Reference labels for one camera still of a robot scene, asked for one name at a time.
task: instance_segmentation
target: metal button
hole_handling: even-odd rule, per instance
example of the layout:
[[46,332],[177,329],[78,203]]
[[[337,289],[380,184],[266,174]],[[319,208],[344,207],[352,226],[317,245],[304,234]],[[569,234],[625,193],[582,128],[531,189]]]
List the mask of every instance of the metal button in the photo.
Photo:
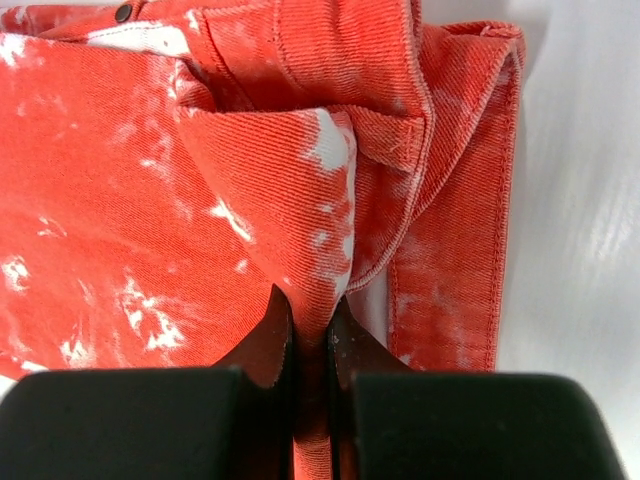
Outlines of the metal button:
[[129,17],[133,13],[133,7],[128,3],[121,5],[118,10],[116,10],[116,22],[123,23],[129,20]]

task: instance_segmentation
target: stitching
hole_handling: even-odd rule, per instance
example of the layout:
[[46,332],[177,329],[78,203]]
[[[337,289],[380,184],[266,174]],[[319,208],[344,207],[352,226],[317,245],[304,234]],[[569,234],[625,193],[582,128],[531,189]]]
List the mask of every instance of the stitching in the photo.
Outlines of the stitching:
[[[427,118],[429,117],[428,113],[431,113],[431,123],[433,122],[433,103],[429,97],[429,95],[426,93],[428,91],[428,87],[427,87],[427,82],[424,79],[424,75],[422,74],[422,69],[420,68],[420,55],[417,49],[417,45],[416,45],[416,41],[414,41],[415,39],[415,32],[413,30],[413,23],[414,21],[416,23],[421,22],[421,19],[414,19],[413,17],[413,4],[412,2],[409,2],[409,12],[407,15],[405,15],[407,13],[407,9],[406,7],[406,3],[403,7],[401,7],[400,9],[400,24],[404,27],[405,33],[408,33],[408,35],[403,35],[403,38],[409,38],[410,40],[408,41],[408,45],[405,44],[405,48],[403,49],[403,56],[402,59],[404,60],[404,68],[405,70],[409,73],[409,77],[411,78],[411,83],[413,86],[413,95],[415,95],[416,97],[418,97],[418,99],[422,100],[421,103],[421,108],[422,108],[422,115],[424,117]],[[420,28],[420,41],[422,41],[422,31],[423,28]],[[413,70],[410,68],[412,62],[412,58],[415,59],[417,66],[418,66],[418,72],[419,72],[419,78],[416,79],[416,75],[414,74]]]
[[502,139],[502,162],[500,169],[500,186],[498,189],[498,196],[496,198],[496,215],[494,218],[496,225],[496,232],[494,238],[494,250],[493,250],[493,265],[492,265],[492,279],[491,279],[491,306],[490,306],[490,319],[488,325],[487,346],[485,353],[485,370],[493,370],[495,368],[496,349],[497,349],[497,336],[500,319],[500,307],[502,300],[502,289],[500,286],[504,281],[504,265],[503,265],[503,248],[506,247],[506,230],[508,227],[508,215],[507,210],[509,208],[509,194],[511,168],[509,158],[511,157],[515,146],[513,141],[515,139],[515,115],[517,115],[518,106],[518,94],[519,94],[519,82],[517,82],[520,76],[517,62],[515,59],[513,44],[510,46],[510,61],[513,62],[513,66],[510,68],[512,71],[511,80],[509,82],[509,91],[507,93],[509,115],[506,116],[504,121],[503,131],[505,132]]
[[389,262],[389,273],[390,273],[390,285],[388,285],[387,288],[389,288],[389,292],[390,292],[390,296],[391,296],[391,301],[389,302],[391,305],[391,315],[390,315],[390,319],[391,319],[391,326],[393,326],[393,331],[391,332],[391,341],[389,342],[389,350],[391,351],[391,353],[393,355],[395,355],[396,357],[398,356],[398,295],[397,295],[397,291],[398,291],[398,270],[396,268],[396,261],[395,258],[392,258],[391,261]]
[[122,28],[122,29],[118,29],[118,27],[112,27],[114,30],[118,29],[115,32],[106,32],[106,33],[101,33],[100,35],[91,35],[91,34],[87,34],[91,35],[91,39],[94,38],[102,38],[102,37],[108,37],[111,35],[119,35],[123,32],[131,32],[134,30],[156,30],[158,28],[167,28],[167,27],[172,27],[172,25],[153,25],[153,26],[131,26],[129,28]]
[[[504,61],[504,57],[508,53],[508,51],[504,51],[504,50],[508,50],[508,45],[507,45],[507,48],[503,47],[502,49],[496,52],[496,55],[500,58],[500,61]],[[490,85],[494,83],[493,78],[494,77],[497,78],[499,74],[500,74],[500,69],[498,69],[496,73],[494,73],[492,70],[489,70],[487,72],[483,80],[482,92],[487,92]],[[473,108],[470,110],[467,116],[464,117],[464,120],[460,122],[461,124],[470,123],[469,120],[473,117],[476,117],[476,121],[473,122],[474,124],[473,128],[470,128],[468,130],[469,133],[467,135],[466,141],[464,142],[464,145],[468,145],[469,139],[473,136],[473,133],[475,133],[478,123],[480,122],[480,117],[482,116],[482,112],[485,110],[490,97],[491,95],[487,95],[486,93],[484,95],[480,95],[479,98],[476,100],[476,103],[474,104]],[[453,172],[453,170],[457,166],[458,160],[464,153],[465,149],[466,149],[466,146],[459,153],[458,159],[455,162],[446,163],[443,168],[441,168],[439,171],[437,171],[434,174],[434,176],[438,179],[438,183],[435,186],[436,188],[433,189],[433,193],[431,193],[430,195],[427,195],[424,199],[419,201],[418,206],[414,211],[413,218],[411,219],[412,221],[418,218],[418,216],[420,216],[420,214],[422,214],[422,212],[424,212],[424,210],[433,202],[433,200],[436,198],[438,193],[440,193],[440,190],[449,179],[451,172]]]
[[257,3],[257,4],[251,4],[251,5],[239,5],[239,6],[235,6],[235,7],[221,7],[221,8],[215,8],[215,7],[205,7],[202,8],[200,10],[207,10],[207,13],[215,16],[215,17],[226,17],[226,16],[231,16],[231,15],[238,15],[241,13],[248,13],[248,12],[253,12],[256,10],[260,10],[262,8],[265,7],[265,3]]
[[203,32],[203,35],[202,35],[202,37],[204,38],[205,50],[209,50],[211,56],[213,57],[212,59],[218,62],[218,64],[220,65],[220,69],[222,70],[223,76],[229,82],[233,83],[233,85],[238,89],[238,91],[243,97],[243,101],[245,101],[248,105],[251,106],[251,108],[255,110],[255,105],[253,104],[251,97],[249,97],[249,95],[247,94],[242,84],[238,81],[238,79],[233,74],[233,72],[231,72],[231,69],[227,65],[227,62],[224,61],[222,54],[218,50],[218,47],[216,46],[216,42],[213,40],[213,37],[211,36],[212,25],[210,25],[209,19],[204,13],[204,9],[197,10],[195,13],[199,17],[201,17],[200,20],[202,20],[205,26],[207,27],[204,29],[205,31]]
[[22,8],[24,8],[24,14],[27,19],[27,32],[30,32],[29,33],[30,35],[35,36],[34,32],[36,29],[34,28],[33,22],[31,21],[31,15],[27,13],[27,8],[29,7],[22,7]]
[[[414,127],[413,125],[411,125],[410,133],[407,135],[407,139],[408,139],[407,143],[409,142],[409,139],[413,134],[413,129]],[[422,177],[422,180],[424,180],[424,172],[426,171],[427,155],[426,155],[425,142],[427,137],[429,136],[428,135],[429,130],[431,129],[428,127],[424,128],[424,124],[423,124],[422,141],[420,142],[420,145],[421,145],[420,153],[418,154],[418,157],[420,158],[420,160],[417,162],[416,167],[413,169],[413,171],[410,173],[407,173],[407,175],[412,178],[418,177],[418,180],[420,180],[420,177]],[[405,151],[406,151],[405,155],[408,156],[410,149],[406,148]],[[391,257],[393,257],[393,255],[396,253],[398,247],[400,246],[400,243],[404,239],[407,233],[407,230],[409,230],[409,227],[411,226],[411,223],[413,221],[413,219],[411,218],[411,215],[415,208],[415,202],[417,201],[417,197],[420,192],[421,183],[422,182],[419,182],[419,184],[415,185],[412,188],[412,191],[410,191],[409,195],[407,196],[407,200],[405,201],[404,208],[403,208],[402,220],[400,221],[400,229],[384,247],[382,254],[378,258],[378,261],[375,262],[373,266],[369,267],[369,269],[366,270],[362,275],[360,275],[359,278],[349,282],[349,287],[347,288],[348,293],[354,292],[366,286],[366,284],[370,282],[373,279],[373,277],[382,270],[382,268],[384,268],[384,265],[387,265],[389,263],[389,261],[391,260]]]
[[303,93],[306,93],[306,89],[298,82],[291,69],[289,68],[289,62],[287,60],[287,52],[284,48],[284,42],[282,41],[282,2],[284,0],[275,0],[273,6],[273,37],[275,40],[276,51],[278,52],[278,60],[280,60],[280,67],[284,72],[287,79],[293,83],[293,85]]

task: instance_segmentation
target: white background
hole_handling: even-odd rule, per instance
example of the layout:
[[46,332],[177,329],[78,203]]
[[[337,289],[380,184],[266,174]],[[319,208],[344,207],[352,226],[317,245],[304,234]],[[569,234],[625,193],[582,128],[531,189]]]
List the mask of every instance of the white background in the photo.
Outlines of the white background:
[[640,479],[640,1],[423,3],[527,35],[498,367],[582,383]]

